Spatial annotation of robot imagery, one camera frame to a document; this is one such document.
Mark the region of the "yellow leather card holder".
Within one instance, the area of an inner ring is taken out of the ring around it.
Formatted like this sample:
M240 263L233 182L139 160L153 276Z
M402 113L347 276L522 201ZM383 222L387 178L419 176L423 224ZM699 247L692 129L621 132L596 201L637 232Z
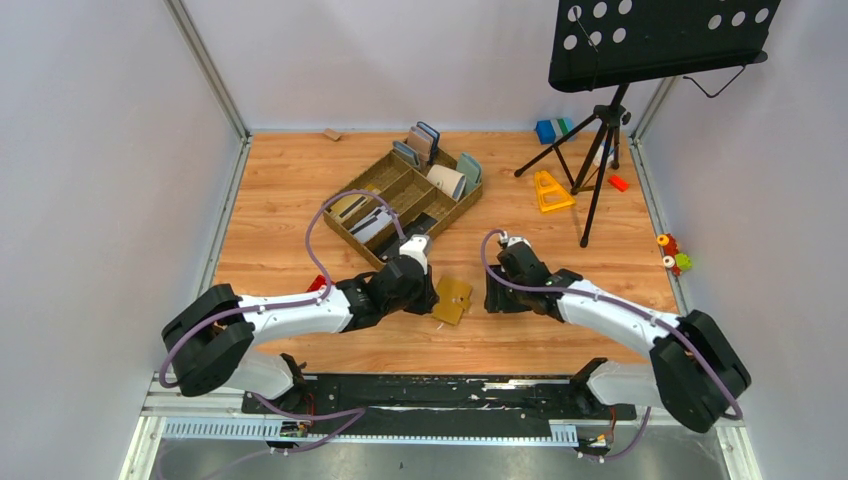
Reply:
M457 326L471 306L473 286L451 276L442 276L436 285L438 302L431 315L438 321Z

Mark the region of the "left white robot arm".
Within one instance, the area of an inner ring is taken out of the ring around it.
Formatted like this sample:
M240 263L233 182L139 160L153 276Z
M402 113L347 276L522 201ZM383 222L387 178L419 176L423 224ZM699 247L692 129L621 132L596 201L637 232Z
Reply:
M281 297L237 295L229 284L209 288L162 329L166 358L159 371L164 388L197 397L220 387L268 399L283 413L298 411L306 386L294 361L257 347L315 333L348 333L376 326L404 311L425 315L437 303L432 268L400 255L381 270Z

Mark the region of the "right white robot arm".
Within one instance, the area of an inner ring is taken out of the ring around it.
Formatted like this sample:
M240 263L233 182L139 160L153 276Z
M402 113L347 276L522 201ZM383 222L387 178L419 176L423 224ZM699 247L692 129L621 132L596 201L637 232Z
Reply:
M498 263L485 270L496 292L525 310L612 339L645 360L597 359L586 366L570 392L577 413L592 418L619 404L661 408L697 433L721 419L743 419L739 398L752 377L709 314L642 306L576 272L550 271L523 237L495 235Z

